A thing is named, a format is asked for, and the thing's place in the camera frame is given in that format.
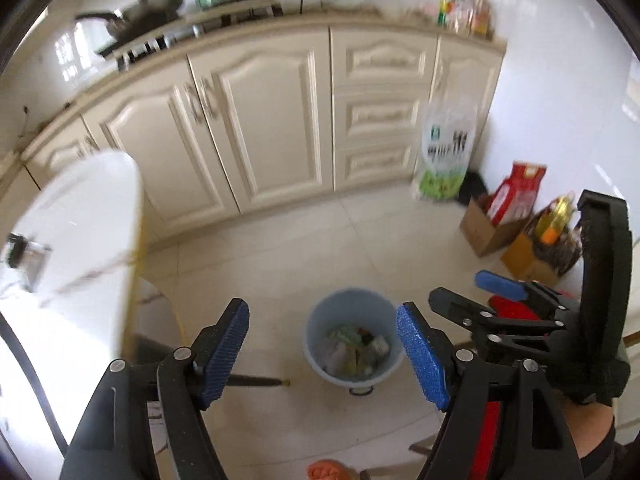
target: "marble tabletop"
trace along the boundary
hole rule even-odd
[[[13,232],[50,248],[32,292],[0,258],[0,312],[27,352],[70,442],[109,362],[122,355],[134,293],[143,187],[135,162],[106,151],[42,190]],[[33,480],[62,456],[24,374],[0,343],[0,430]]]

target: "red package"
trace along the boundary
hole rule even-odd
[[[506,224],[529,216],[545,173],[546,166],[514,162],[510,176],[502,181],[487,202],[486,215],[491,223]]]

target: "blue textured pad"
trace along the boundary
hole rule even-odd
[[[424,397],[433,402],[439,410],[446,410],[449,394],[444,369],[426,335],[418,328],[415,319],[404,305],[396,312],[396,330]]]
[[[477,272],[474,281],[476,282],[476,287],[510,301],[524,301],[529,297],[522,283],[498,276],[498,274],[488,270]]]
[[[244,337],[249,330],[249,306],[243,301],[236,310],[222,335],[209,362],[204,367],[204,390],[200,394],[203,409],[207,409],[214,400],[218,400],[231,375]]]

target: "trash can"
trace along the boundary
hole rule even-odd
[[[322,370],[316,349],[329,332],[341,325],[362,327],[374,336],[383,335],[389,354],[366,380],[348,381]],[[373,386],[388,378],[404,357],[402,343],[396,333],[396,307],[384,296],[365,288],[344,288],[328,295],[311,312],[303,335],[303,351],[313,370],[324,380],[349,389],[355,396],[369,395]]]

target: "plastic bag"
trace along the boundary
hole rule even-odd
[[[477,121],[478,108],[464,101],[429,105],[414,178],[418,198],[448,200],[458,195],[471,159]]]

